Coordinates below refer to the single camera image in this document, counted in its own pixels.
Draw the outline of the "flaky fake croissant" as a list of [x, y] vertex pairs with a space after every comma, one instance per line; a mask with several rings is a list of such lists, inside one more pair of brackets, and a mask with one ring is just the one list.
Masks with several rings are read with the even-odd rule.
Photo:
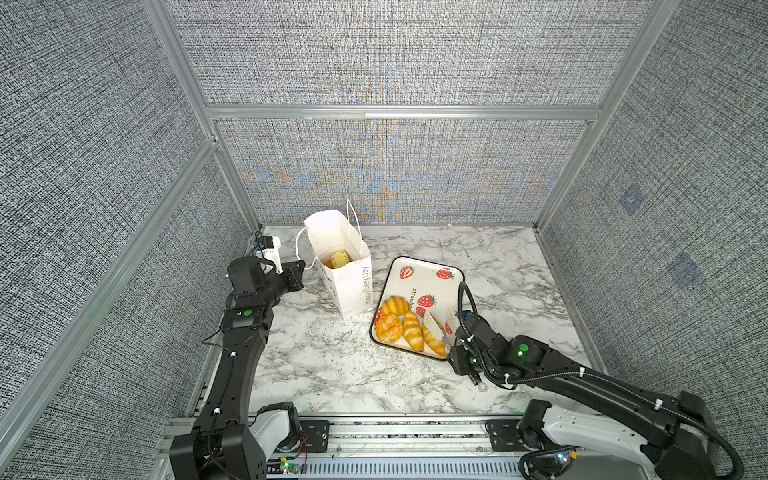
[[436, 355], [441, 358], [447, 356], [446, 346], [443, 341], [438, 339], [425, 324], [422, 325], [422, 335], [426, 344]]
[[351, 257], [345, 250], [337, 250], [332, 252], [330, 257], [324, 262], [324, 265], [329, 269], [339, 269], [352, 262]]

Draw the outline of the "white printed paper bag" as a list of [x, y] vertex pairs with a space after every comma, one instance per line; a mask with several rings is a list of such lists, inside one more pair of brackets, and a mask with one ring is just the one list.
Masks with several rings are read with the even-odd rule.
[[[323, 283], [338, 308], [347, 319], [373, 309], [373, 268], [370, 249], [362, 237], [355, 207], [346, 200], [346, 212], [331, 209], [307, 217], [294, 241], [296, 257], [301, 260], [300, 240], [305, 236], [311, 246], [307, 268], [317, 265]], [[345, 250], [352, 262], [343, 268], [329, 269], [324, 262], [332, 252]]]

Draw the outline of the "knotted fake bread roll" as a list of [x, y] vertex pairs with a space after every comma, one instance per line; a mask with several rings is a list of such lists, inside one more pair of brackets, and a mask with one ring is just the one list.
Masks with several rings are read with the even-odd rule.
[[393, 344], [403, 335], [403, 324], [400, 318], [392, 313], [381, 316], [375, 323], [375, 332], [378, 340], [383, 343]]

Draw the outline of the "striped fake croissant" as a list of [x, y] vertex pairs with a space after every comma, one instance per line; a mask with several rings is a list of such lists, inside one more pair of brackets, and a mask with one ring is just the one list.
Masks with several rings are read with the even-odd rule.
[[418, 316], [408, 311], [403, 316], [403, 337], [415, 352], [424, 350], [424, 336]]

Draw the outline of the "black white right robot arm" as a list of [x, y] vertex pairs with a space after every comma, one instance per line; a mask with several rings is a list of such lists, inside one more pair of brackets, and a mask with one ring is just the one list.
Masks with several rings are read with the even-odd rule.
[[725, 478], [743, 475], [738, 455], [694, 394], [672, 397], [627, 384], [532, 337], [507, 340], [470, 310], [461, 311], [449, 331], [457, 375], [507, 390], [539, 388], [587, 407], [579, 413], [547, 400], [528, 403], [512, 436], [527, 451], [518, 462], [526, 479], [562, 475], [579, 448], [627, 460], [660, 479], [717, 479], [718, 457], [726, 453], [731, 469]]

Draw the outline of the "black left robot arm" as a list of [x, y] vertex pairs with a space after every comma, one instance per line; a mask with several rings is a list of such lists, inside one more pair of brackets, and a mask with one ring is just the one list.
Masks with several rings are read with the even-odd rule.
[[257, 256], [228, 266], [232, 292], [221, 322], [218, 368], [208, 398], [189, 433], [176, 436], [169, 460], [177, 479], [265, 479], [277, 447], [298, 435], [298, 414], [286, 402], [249, 419], [258, 361], [268, 341], [274, 307], [303, 289], [306, 262], [282, 265]]

